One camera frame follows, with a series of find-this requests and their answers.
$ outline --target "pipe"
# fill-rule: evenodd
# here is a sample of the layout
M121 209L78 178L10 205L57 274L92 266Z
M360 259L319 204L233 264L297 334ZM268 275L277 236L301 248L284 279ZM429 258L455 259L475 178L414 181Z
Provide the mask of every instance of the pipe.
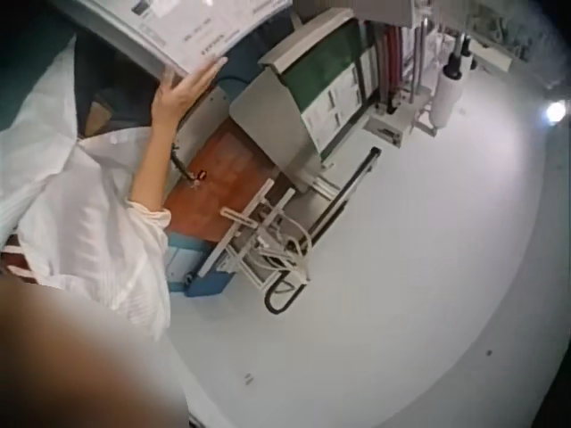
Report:
M414 29L414 53L412 54L412 82L410 83L410 98L411 104L414 103L415 95L417 93L417 74L418 74L418 51L420 50L420 28Z
M425 54L426 54L426 18L420 24L420 70L418 71L417 95L420 94L422 86L422 73L425 70Z
M458 34L458 37L456 37L456 42L454 43L454 56L456 57L460 57L461 53L462 53L462 45L464 44L464 38L466 37L466 33L460 33Z

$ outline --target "white cylinder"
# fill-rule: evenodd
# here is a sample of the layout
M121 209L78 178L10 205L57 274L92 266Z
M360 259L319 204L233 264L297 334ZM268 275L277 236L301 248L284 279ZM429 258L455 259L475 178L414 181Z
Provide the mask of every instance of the white cylinder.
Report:
M432 101L428 118L435 128L448 125L454 105L462 95L462 79L454 80L447 77L443 71L438 75L438 85Z
M470 72L472 68L472 61L474 60L474 55L464 56L462 55L460 63L460 72L462 73L462 83L466 85L470 77Z

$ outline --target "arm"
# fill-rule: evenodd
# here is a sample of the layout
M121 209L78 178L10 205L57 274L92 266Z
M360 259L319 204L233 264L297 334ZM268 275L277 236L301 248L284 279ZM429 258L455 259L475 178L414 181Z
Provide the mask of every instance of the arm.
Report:
M177 126L185 113L196 103L226 58L208 61L195 74L186 76L173 86L174 70L165 71L153 100L151 140L133 180L129 199L151 212L160 211L170 165L170 148Z

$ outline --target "metal rod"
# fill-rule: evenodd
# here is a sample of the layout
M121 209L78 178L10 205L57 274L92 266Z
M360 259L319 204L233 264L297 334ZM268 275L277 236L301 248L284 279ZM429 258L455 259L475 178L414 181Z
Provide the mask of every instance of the metal rod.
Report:
M464 43L464 37L466 37L466 33L458 34L456 37L456 42L454 43L454 56L460 57L462 52L462 44Z
M420 94L420 87L422 86L422 74L425 70L425 55L426 55L426 18L420 24L420 65L418 66L418 84L417 95Z
M310 233L310 236L312 238L319 232L319 229L321 229L327 223L329 218L335 215L337 209L341 207L345 201L351 198L353 192L357 189L360 182L363 181L363 179L369 173L369 171L373 169L380 155L381 155L380 149L378 149L377 147L373 147L371 149L367 158L365 158L365 160L360 164L356 172L349 179L349 181L343 187L341 192L339 192L337 197L326 208L323 214L321 214L321 216L313 224L313 226L310 227L310 230L308 232Z
M410 103L414 103L417 94L418 51L420 50L420 28L414 29L414 53L412 54L412 82L410 83Z
M230 260L230 263L228 264L230 266L230 268L233 269L234 266L236 265L236 263L238 261L242 260L246 256L246 254L250 251L250 249L254 246L254 244L256 243L256 236L257 236L258 229L269 227L269 225L271 225L272 222L279 215L279 212L294 197L294 195L295 195L295 190L293 188L287 189L287 192L285 192L284 197L279 200L279 202L276 204L276 206L270 212L270 214L268 214L268 216L264 219L264 221L260 225L258 225L258 228L255 231L256 233L254 233L248 239L248 241L246 241L246 243L244 244L244 247L242 247L242 249L240 249L240 252L238 253L237 259L235 258L234 260Z

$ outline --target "black cable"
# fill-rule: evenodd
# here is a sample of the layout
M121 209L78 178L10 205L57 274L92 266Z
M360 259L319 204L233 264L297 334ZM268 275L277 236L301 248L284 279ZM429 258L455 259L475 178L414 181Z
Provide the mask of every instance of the black cable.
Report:
M194 182L194 177L188 174L184 162L178 158L177 151L174 145L172 146L172 149L170 149L170 161L173 163L178 172L182 174L182 177L184 177L190 183Z
M246 86L252 83L252 81L248 81L245 78L239 78L238 76L221 76L216 80L214 80L214 85L217 85L218 83L223 82L224 80L234 80L235 82L243 83Z

